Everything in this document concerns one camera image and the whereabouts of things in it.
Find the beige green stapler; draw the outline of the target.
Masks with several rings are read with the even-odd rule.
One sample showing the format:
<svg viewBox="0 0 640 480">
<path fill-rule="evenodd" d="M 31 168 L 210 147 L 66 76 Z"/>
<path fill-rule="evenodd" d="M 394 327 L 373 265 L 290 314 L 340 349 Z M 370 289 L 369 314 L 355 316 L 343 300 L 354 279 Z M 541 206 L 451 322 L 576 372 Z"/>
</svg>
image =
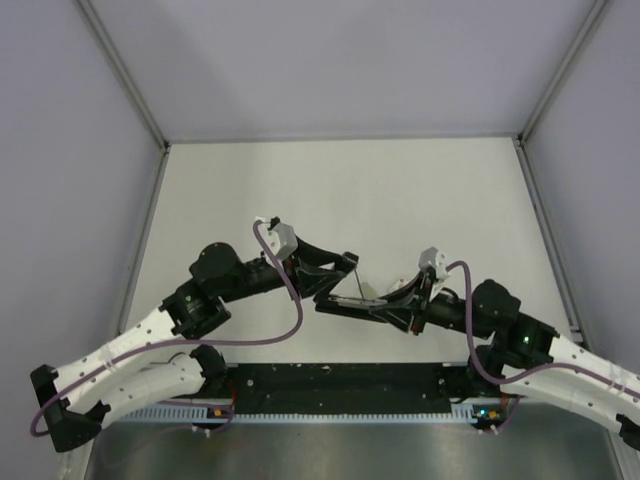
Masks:
<svg viewBox="0 0 640 480">
<path fill-rule="evenodd" d="M 362 282 L 360 287 L 361 294 L 365 299 L 374 299 L 379 296 L 378 292 L 368 282 Z"/>
</svg>

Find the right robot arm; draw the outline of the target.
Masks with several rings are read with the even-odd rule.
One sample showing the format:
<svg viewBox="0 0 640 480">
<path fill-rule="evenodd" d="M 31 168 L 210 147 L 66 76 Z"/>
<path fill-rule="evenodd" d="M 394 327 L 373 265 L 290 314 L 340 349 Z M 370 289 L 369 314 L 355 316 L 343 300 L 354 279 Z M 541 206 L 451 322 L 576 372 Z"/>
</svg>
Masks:
<svg viewBox="0 0 640 480">
<path fill-rule="evenodd" d="M 639 447 L 639 376 L 603 359 L 521 310 L 521 302 L 493 280 L 471 285 L 465 295 L 444 287 L 433 268 L 374 301 L 369 313 L 394 327 L 420 334 L 437 325 L 465 335 L 466 380 L 476 394 L 496 389 L 579 414 Z"/>
</svg>

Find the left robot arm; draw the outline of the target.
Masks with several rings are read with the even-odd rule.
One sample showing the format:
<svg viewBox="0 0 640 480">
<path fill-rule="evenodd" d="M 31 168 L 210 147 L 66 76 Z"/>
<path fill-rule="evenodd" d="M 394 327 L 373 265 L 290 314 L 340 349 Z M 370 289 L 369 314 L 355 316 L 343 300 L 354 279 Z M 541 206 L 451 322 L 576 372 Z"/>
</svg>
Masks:
<svg viewBox="0 0 640 480">
<path fill-rule="evenodd" d="M 244 262 L 224 242 L 205 247 L 190 278 L 132 327 L 93 352 L 62 366 L 43 364 L 30 374 L 39 409 L 29 425 L 34 438 L 74 450 L 122 417 L 176 397 L 212 397 L 226 387 L 226 340 L 211 333 L 230 320 L 228 303 L 284 288 L 296 309 L 294 325 L 271 338 L 245 339 L 242 347 L 284 342 L 302 327 L 306 298 L 331 291 L 359 258 L 315 247 L 285 224 L 254 235 L 262 252 Z"/>
</svg>

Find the black stapler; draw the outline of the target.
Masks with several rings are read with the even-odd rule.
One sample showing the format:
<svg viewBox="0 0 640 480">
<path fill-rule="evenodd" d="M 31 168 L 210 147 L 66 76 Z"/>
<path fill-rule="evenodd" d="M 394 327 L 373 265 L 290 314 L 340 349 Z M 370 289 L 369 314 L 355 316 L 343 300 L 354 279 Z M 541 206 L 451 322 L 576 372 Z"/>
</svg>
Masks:
<svg viewBox="0 0 640 480">
<path fill-rule="evenodd" d="M 358 320 L 364 320 L 364 321 L 370 321 L 370 322 L 376 322 L 376 323 L 386 323 L 383 320 L 375 318 L 369 313 L 370 307 L 373 307 L 376 305 L 384 305 L 385 303 L 388 303 L 387 301 L 384 300 L 385 295 L 374 298 L 374 299 L 365 299 L 361 294 L 361 287 L 360 287 L 361 282 L 359 280 L 359 276 L 357 273 L 357 267 L 352 273 L 356 276 L 356 283 L 358 284 L 360 297 L 348 297 L 348 296 L 334 294 L 333 293 L 333 290 L 335 289 L 334 288 L 332 290 L 332 294 L 338 297 L 338 301 L 341 306 L 346 307 L 346 312 L 345 313 L 324 313 L 324 314 L 330 314 L 330 315 L 335 315 L 340 317 L 346 317 L 346 318 L 352 318 L 352 319 L 358 319 Z"/>
</svg>

